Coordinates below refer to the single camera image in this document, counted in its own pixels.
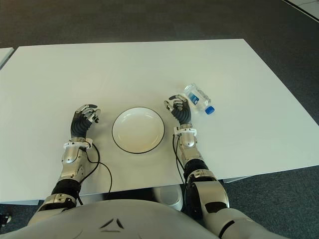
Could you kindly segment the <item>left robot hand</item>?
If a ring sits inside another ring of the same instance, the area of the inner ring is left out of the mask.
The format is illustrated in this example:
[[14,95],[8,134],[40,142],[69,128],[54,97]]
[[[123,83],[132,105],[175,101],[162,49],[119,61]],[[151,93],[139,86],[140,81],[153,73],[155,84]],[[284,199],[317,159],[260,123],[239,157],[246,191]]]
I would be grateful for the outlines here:
[[74,113],[70,127],[71,138],[86,138],[91,125],[98,123],[100,113],[101,110],[94,104],[85,104],[78,108]]

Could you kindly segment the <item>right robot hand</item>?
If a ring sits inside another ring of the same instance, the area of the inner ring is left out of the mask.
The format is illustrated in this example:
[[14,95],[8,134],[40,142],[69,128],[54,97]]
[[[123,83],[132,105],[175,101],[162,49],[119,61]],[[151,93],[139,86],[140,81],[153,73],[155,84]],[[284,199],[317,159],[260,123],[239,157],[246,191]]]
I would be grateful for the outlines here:
[[187,98],[177,94],[169,97],[169,101],[164,101],[165,108],[177,119],[180,125],[191,124],[191,110]]

